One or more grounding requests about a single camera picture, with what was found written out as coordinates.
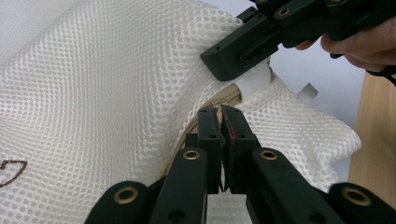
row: wooden surface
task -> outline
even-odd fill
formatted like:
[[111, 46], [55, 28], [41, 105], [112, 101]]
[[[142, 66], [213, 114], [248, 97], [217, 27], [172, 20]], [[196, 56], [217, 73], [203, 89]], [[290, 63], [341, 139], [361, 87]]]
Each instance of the wooden surface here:
[[357, 133], [362, 148], [352, 156], [349, 182], [396, 209], [396, 88], [382, 77], [364, 79]]

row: screw hole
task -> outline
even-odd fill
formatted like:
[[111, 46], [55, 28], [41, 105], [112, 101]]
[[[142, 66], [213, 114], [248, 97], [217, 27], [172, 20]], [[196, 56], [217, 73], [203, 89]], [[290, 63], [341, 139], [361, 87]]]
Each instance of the screw hole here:
[[372, 203], [369, 196], [358, 189], [345, 187], [342, 190], [342, 194], [348, 201], [360, 206], [368, 206]]
[[283, 9], [281, 9], [281, 10], [279, 11], [279, 15], [280, 15], [280, 16], [286, 16], [286, 15], [289, 14], [289, 12], [290, 12], [290, 9], [288, 9], [288, 8], [283, 8]]
[[173, 210], [169, 213], [168, 219], [173, 223], [181, 222], [186, 217], [182, 210]]
[[184, 159], [189, 160], [189, 161], [195, 161], [200, 156], [201, 155], [197, 151], [194, 151], [194, 150], [186, 151], [185, 153], [183, 153]]
[[260, 153], [260, 156], [263, 158], [263, 159], [266, 159], [266, 160], [268, 160], [268, 161], [274, 161], [274, 160], [276, 160], [277, 159], [277, 155], [274, 153], [274, 152], [272, 152], [272, 151], [262, 151], [261, 153]]
[[314, 223], [326, 223], [326, 217], [317, 211], [309, 211], [308, 218]]
[[137, 189], [132, 186], [128, 186], [117, 190], [113, 199], [118, 204], [127, 204], [133, 202], [137, 198], [137, 195]]

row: brown embroidered logo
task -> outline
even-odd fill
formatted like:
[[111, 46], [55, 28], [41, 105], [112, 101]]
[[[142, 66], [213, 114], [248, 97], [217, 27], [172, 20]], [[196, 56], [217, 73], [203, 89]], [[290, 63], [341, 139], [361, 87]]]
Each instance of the brown embroidered logo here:
[[9, 185], [14, 182], [24, 171], [27, 166], [27, 161], [3, 161], [0, 164], [0, 171], [4, 175], [0, 176], [0, 188]]

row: brass screw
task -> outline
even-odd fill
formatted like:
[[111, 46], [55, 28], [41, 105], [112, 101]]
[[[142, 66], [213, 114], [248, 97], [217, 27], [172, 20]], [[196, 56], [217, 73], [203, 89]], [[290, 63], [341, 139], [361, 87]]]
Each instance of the brass screw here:
[[[127, 197], [122, 197], [122, 193], [129, 193]], [[133, 202], [136, 198], [137, 195], [139, 195], [139, 192], [137, 191], [136, 188], [132, 186], [127, 186], [122, 189], [117, 190], [117, 192], [114, 194], [114, 202], [118, 204], [127, 204]]]
[[281, 9], [281, 10], [279, 11], [279, 15], [280, 15], [280, 16], [286, 16], [286, 15], [289, 14], [289, 12], [290, 12], [290, 9], [288, 9], [288, 8], [283, 8], [283, 9]]
[[263, 151], [260, 153], [260, 156], [261, 156], [263, 159], [266, 159], [266, 160], [268, 160], [268, 161], [274, 161], [274, 160], [277, 159], [277, 155], [276, 155], [274, 152], [272, 152], [272, 151], [263, 150]]
[[189, 161], [195, 161], [197, 160], [201, 155], [199, 154], [199, 152], [194, 151], [194, 150], [189, 150], [183, 153], [183, 157], [186, 160]]
[[343, 194], [344, 198], [346, 198], [348, 201], [360, 206], [368, 206], [372, 203], [369, 196], [361, 192], [359, 189], [345, 187], [343, 188], [341, 193]]

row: human hand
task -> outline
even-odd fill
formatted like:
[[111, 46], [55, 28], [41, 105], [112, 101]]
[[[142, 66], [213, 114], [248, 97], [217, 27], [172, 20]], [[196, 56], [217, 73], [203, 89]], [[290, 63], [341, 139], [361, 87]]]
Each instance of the human hand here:
[[[314, 43], [305, 41], [296, 48], [308, 49]], [[323, 35], [321, 46], [330, 53], [344, 54], [357, 67], [380, 72], [387, 65], [396, 65], [396, 17], [342, 41], [332, 41]]]

